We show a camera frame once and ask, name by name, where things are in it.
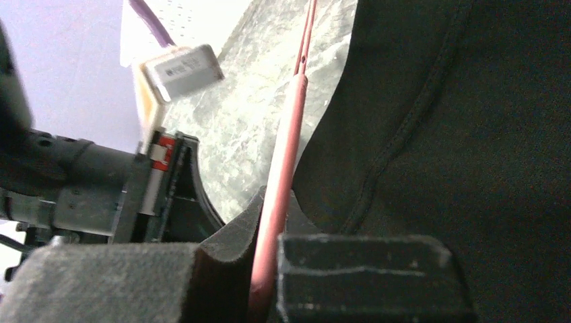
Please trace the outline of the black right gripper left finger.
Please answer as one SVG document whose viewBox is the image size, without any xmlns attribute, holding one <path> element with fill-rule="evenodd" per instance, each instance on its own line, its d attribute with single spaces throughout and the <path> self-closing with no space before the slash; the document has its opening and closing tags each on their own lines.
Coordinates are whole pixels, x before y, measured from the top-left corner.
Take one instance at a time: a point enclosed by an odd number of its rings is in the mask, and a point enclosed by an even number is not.
<svg viewBox="0 0 571 323">
<path fill-rule="evenodd" d="M 244 322 L 265 187 L 200 243 L 46 246 L 20 267 L 2 322 Z"/>
</svg>

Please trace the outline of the thin pink wire hanger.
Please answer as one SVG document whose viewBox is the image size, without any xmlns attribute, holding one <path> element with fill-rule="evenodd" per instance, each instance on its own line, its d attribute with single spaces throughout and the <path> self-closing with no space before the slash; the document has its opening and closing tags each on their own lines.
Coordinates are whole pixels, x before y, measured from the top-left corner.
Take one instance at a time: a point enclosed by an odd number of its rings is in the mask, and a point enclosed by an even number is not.
<svg viewBox="0 0 571 323">
<path fill-rule="evenodd" d="M 305 74 L 317 1 L 308 2 L 294 74 L 285 96 L 261 210 L 248 297 L 247 322 L 264 322 L 273 297 L 278 237 L 284 231 L 299 148 L 308 79 Z"/>
</svg>

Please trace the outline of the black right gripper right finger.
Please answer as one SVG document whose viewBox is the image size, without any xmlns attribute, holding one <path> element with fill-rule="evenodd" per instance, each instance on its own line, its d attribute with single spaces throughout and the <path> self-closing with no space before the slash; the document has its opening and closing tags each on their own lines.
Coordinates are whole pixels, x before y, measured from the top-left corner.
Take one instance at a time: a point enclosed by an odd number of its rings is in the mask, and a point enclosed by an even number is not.
<svg viewBox="0 0 571 323">
<path fill-rule="evenodd" d="M 277 322 L 476 322 L 455 254 L 430 236 L 324 234 L 290 197 Z"/>
</svg>

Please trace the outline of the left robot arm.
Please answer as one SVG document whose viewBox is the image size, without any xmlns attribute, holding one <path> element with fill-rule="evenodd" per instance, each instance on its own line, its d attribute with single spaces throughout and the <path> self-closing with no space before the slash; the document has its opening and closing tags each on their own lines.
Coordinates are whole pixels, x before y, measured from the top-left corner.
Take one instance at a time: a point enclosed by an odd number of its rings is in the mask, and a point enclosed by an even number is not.
<svg viewBox="0 0 571 323">
<path fill-rule="evenodd" d="M 201 242 L 222 225 L 198 168 L 197 138 L 152 127 L 135 153 L 34 130 L 1 37 L 1 218 L 80 243 Z"/>
</svg>

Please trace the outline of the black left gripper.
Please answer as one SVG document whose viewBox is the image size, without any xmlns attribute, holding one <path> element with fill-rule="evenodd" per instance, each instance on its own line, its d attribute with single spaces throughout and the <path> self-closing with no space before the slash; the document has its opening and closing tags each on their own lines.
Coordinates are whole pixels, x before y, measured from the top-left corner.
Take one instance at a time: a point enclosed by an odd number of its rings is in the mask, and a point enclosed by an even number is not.
<svg viewBox="0 0 571 323">
<path fill-rule="evenodd" d="M 157 157 L 113 150 L 120 191 L 111 244 L 202 242 L 224 225 L 201 181 L 199 140 L 177 132 L 155 133 Z"/>
</svg>

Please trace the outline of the black skirt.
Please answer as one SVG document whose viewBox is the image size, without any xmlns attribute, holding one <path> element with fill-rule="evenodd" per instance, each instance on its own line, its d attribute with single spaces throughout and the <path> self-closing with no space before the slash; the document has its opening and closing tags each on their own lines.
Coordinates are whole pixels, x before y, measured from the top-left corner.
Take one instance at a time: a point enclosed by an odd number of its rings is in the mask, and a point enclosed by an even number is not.
<svg viewBox="0 0 571 323">
<path fill-rule="evenodd" d="M 359 1 L 293 183 L 330 234 L 424 234 L 482 322 L 570 321 L 570 2 Z"/>
</svg>

